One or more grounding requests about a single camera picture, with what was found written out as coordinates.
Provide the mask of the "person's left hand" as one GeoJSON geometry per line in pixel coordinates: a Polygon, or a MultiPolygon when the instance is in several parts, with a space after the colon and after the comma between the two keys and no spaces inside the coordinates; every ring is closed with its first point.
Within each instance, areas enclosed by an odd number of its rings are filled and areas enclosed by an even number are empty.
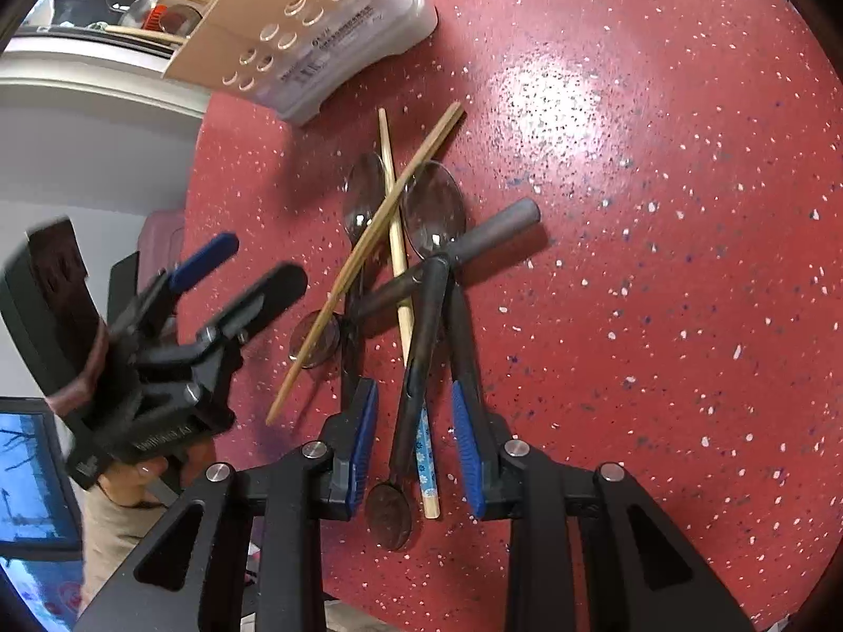
{"type": "MultiPolygon", "coordinates": [[[[180,473],[183,488],[190,485],[209,465],[215,461],[213,439],[197,442],[186,451],[180,473]]],[[[150,485],[167,471],[167,459],[157,457],[136,465],[115,462],[97,481],[106,497],[116,505],[137,508],[140,505],[161,505],[159,498],[149,489],[150,485]]]]}

